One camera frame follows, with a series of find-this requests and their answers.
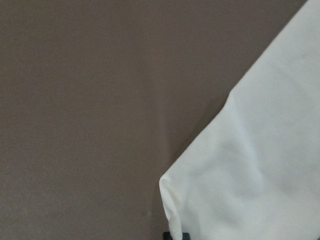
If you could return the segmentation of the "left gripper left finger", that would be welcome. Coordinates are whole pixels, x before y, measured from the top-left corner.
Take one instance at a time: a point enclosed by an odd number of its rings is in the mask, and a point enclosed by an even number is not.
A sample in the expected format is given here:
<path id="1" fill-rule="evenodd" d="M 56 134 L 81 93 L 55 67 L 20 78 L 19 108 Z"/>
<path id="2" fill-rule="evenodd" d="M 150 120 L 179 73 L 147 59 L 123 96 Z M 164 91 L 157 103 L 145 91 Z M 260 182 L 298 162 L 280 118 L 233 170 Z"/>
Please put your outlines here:
<path id="1" fill-rule="evenodd" d="M 171 233 L 170 233 L 169 231 L 164 232 L 164 233 L 162 234 L 162 239 L 163 239 L 163 240 L 173 240 L 173 238 L 172 238 L 172 236 L 171 236 Z"/>

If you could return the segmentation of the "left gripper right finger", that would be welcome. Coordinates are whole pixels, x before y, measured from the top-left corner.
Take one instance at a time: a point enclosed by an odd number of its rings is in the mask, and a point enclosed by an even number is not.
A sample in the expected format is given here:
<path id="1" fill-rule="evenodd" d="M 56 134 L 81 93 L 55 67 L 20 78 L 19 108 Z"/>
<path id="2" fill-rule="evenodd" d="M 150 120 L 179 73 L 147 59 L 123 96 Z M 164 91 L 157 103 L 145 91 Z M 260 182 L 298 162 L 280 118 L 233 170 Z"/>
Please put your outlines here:
<path id="1" fill-rule="evenodd" d="M 190 240 L 190 234 L 188 232 L 183 232 L 182 240 Z"/>

